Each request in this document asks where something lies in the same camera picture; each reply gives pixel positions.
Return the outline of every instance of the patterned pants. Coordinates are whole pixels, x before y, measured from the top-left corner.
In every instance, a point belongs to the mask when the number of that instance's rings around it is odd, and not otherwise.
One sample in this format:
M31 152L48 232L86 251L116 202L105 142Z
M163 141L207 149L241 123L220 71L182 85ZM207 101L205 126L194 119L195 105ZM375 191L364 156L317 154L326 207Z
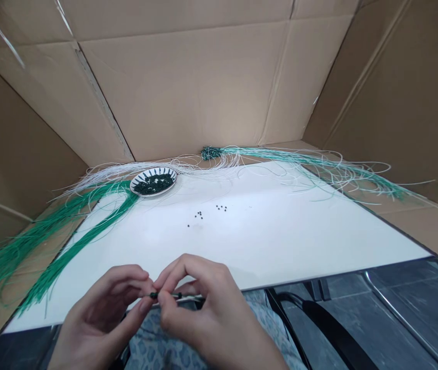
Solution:
M246 292L248 305L264 330L274 340L290 369L306 370L281 318L271 310L263 290ZM195 304L184 305L195 310ZM208 369L200 355L177 339L166 335L160 325L160 309L149 312L139 331L130 341L130 359L126 370Z

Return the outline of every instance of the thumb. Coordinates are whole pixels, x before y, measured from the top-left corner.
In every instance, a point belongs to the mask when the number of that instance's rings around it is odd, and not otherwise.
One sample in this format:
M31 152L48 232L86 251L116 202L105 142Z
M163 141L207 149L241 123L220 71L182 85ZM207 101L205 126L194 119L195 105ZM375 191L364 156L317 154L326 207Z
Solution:
M199 342L198 312L178 307L176 300L164 290L159 292L157 300L161 306L162 330L195 347Z
M130 312L126 314L123 321L108 334L108 341L113 347L121 347L123 349L128 344L142 325L143 320L152 307L152 303L153 300L150 297L143 297Z

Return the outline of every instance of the patterned bowl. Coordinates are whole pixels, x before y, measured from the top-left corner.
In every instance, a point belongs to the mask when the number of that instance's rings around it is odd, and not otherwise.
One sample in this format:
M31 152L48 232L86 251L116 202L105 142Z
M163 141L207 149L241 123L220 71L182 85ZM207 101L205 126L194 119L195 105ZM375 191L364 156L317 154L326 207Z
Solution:
M166 189L155 193L155 194L148 194L148 195L143 195L140 194L138 192L136 192L135 190L133 190L133 188L135 187L136 184L140 183L140 182L145 182L145 179L150 177L150 176L154 176L154 175L164 175L164 174L170 174L171 175L171 179L173 180L173 183L171 185L169 185ZM132 180L132 182L130 183L130 190L141 196L141 197L151 197L151 196L156 196L156 195L160 195L165 193L166 191L168 191L170 188L172 188L175 184L176 184L176 180L178 178L178 174L176 173L176 171L172 170L171 168L168 167L155 167L155 168L151 168L149 170L146 170L144 172L139 173L137 176L135 176Z

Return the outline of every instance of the floor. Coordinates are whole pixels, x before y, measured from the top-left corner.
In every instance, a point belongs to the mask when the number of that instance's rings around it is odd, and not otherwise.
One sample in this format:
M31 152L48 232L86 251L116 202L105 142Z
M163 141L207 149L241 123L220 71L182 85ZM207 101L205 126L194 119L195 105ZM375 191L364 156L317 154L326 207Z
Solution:
M438 263L434 258L370 270L373 283L438 352ZM438 363L388 311L359 273L327 278L331 300L319 302L363 347L380 370L438 369ZM312 299L301 283L276 288ZM346 369L307 316L283 303L314 369ZM59 328L0 336L0 369L46 369Z

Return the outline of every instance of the white board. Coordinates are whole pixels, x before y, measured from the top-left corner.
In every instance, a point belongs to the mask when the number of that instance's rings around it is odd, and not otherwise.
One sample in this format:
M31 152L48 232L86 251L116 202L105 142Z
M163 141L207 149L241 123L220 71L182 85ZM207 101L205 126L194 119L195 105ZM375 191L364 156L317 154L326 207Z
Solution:
M225 182L179 176L169 193L141 199L66 266L49 301L15 317L5 332L62 323L111 266L139 264L155 280L181 254L197 254L226 264L246 290L430 255L326 184L296 192L311 182L289 163L237 171L237 179ZM122 200L118 195L101 200L69 245Z

